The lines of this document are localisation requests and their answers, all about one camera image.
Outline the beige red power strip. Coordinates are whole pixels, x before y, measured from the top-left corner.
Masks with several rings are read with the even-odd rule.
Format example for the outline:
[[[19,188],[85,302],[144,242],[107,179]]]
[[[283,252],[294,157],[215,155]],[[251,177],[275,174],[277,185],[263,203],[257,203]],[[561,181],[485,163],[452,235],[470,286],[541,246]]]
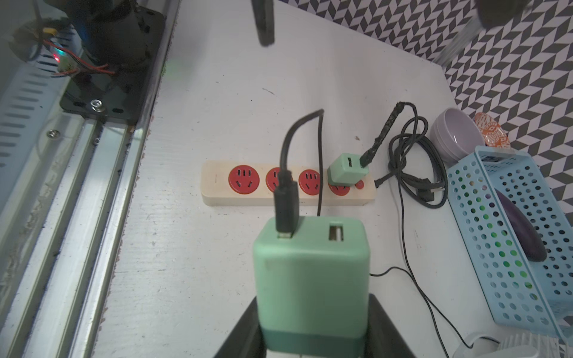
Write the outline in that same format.
[[[273,206],[279,167],[270,164],[207,161],[201,168],[201,196],[210,207]],[[377,195],[375,180],[367,175],[353,186],[319,183],[319,170],[291,168],[302,206],[362,206]]]

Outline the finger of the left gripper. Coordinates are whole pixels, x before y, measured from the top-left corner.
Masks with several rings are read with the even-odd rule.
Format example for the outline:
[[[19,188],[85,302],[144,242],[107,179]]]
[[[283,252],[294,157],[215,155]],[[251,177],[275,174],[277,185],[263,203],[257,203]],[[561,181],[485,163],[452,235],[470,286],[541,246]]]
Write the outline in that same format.
[[[252,9],[258,40],[262,47],[275,43],[275,16],[273,0],[252,0]]]
[[[475,0],[475,9],[482,27],[492,29],[515,19],[529,4],[529,0]]]

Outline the green adapter of white fan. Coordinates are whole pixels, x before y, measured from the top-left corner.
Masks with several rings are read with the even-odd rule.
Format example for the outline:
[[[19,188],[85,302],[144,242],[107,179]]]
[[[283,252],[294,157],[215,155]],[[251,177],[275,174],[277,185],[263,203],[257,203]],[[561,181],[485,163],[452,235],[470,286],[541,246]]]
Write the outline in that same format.
[[[332,186],[352,186],[368,174],[369,168],[362,166],[360,155],[342,153],[328,167],[328,183]]]

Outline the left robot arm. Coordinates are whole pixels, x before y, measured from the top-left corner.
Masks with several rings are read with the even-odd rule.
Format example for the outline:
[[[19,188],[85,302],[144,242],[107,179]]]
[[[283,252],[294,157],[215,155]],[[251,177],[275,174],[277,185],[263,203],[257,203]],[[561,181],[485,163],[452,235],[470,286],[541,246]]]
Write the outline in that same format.
[[[135,1],[49,1],[67,15],[97,61],[138,64],[143,59],[143,12]],[[317,16],[402,47],[442,67],[482,31],[503,27],[529,6],[528,1],[466,1],[475,12],[460,30],[459,1],[296,1]]]

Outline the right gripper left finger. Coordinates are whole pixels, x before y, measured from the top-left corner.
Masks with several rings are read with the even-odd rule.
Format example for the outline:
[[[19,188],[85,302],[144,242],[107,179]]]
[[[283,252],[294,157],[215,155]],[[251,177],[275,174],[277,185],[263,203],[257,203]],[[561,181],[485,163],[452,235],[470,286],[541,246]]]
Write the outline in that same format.
[[[267,347],[259,322],[257,298],[253,298],[214,357],[265,358],[266,356]]]

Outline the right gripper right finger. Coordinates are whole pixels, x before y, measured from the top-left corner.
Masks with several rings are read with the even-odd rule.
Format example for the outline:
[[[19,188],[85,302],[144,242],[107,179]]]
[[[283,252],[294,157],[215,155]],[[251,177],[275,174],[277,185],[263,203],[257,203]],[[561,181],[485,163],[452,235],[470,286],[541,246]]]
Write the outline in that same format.
[[[366,358],[415,358],[374,294],[369,294]]]

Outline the green adapter of blue fan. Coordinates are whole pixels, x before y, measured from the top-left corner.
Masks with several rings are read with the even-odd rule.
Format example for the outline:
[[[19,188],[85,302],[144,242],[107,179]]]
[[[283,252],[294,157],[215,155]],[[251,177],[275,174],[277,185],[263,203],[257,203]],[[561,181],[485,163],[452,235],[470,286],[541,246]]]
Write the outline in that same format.
[[[253,249],[258,318],[271,351],[362,357],[370,248],[358,219],[303,216],[290,238],[275,219]]]

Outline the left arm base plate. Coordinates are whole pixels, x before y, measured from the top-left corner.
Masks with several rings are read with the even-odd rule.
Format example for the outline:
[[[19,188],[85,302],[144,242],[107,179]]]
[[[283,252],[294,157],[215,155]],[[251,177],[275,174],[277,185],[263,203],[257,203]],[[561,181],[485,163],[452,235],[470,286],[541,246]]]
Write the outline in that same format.
[[[104,72],[74,75],[60,101],[68,113],[134,125],[164,33],[164,15],[134,1],[54,1],[81,39],[82,60]]]

